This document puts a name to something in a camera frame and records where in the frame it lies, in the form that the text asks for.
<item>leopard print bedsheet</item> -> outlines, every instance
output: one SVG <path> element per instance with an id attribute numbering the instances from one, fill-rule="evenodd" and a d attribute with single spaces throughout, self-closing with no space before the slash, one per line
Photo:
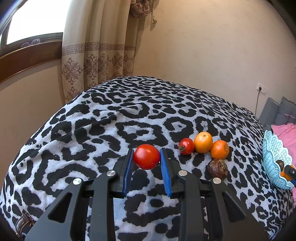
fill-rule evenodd
<path id="1" fill-rule="evenodd" d="M 263 170 L 258 119 L 207 92 L 150 77 L 105 82 L 51 117 L 11 163 L 0 211 L 13 229 L 22 210 L 38 220 L 74 178 L 96 178 L 129 148 L 144 143 L 165 148 L 182 169 L 210 180 L 205 171 L 209 153 L 184 156 L 178 151 L 181 139 L 201 131 L 228 142 L 225 183 L 273 237 L 292 213 L 293 197 L 271 185 Z M 180 203 L 165 195 L 159 168 L 136 169 L 127 198 L 114 199 L 114 210 L 117 240 L 178 240 Z M 206 217 L 204 222 L 207 236 Z"/>

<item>electrical outlet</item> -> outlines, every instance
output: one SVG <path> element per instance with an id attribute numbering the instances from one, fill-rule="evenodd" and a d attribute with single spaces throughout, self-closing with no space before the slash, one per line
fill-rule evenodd
<path id="1" fill-rule="evenodd" d="M 261 84 L 261 83 L 258 83 L 257 90 L 259 90 L 259 87 L 261 87 L 262 94 L 266 94 L 267 88 L 263 84 Z"/>

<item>metal bolt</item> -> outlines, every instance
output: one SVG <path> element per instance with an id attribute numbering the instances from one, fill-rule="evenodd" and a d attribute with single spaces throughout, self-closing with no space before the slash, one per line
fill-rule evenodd
<path id="1" fill-rule="evenodd" d="M 73 184 L 74 185 L 78 185 L 78 184 L 80 184 L 81 183 L 81 179 L 80 178 L 75 178 L 74 180 L 73 180 Z"/>
<path id="2" fill-rule="evenodd" d="M 113 170 L 110 170 L 107 172 L 107 176 L 109 176 L 109 177 L 113 177 L 115 174 L 116 174 L 116 172 Z"/>
<path id="3" fill-rule="evenodd" d="M 215 183 L 215 184 L 220 184 L 221 182 L 222 182 L 221 179 L 218 178 L 218 177 L 215 177 L 215 178 L 213 179 L 213 183 Z"/>
<path id="4" fill-rule="evenodd" d="M 180 170 L 180 171 L 178 172 L 178 174 L 179 174 L 181 177 L 184 177 L 184 176 L 187 175 L 187 172 L 186 172 L 185 170 Z"/>

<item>wall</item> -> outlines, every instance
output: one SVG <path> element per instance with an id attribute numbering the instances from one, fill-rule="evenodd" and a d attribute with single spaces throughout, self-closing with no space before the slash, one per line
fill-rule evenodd
<path id="1" fill-rule="evenodd" d="M 20 148 L 64 105 L 61 64 L 52 61 L 0 84 L 0 186 Z"/>
<path id="2" fill-rule="evenodd" d="M 266 0 L 157 0 L 141 19 L 135 75 L 208 91 L 255 112 L 268 97 L 296 101 L 296 43 Z"/>

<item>curtain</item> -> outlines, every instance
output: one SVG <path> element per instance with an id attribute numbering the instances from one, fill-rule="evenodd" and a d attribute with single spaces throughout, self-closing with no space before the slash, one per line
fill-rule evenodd
<path id="1" fill-rule="evenodd" d="M 138 19 L 131 0 L 72 0 L 63 34 L 65 102 L 102 82 L 133 74 Z"/>

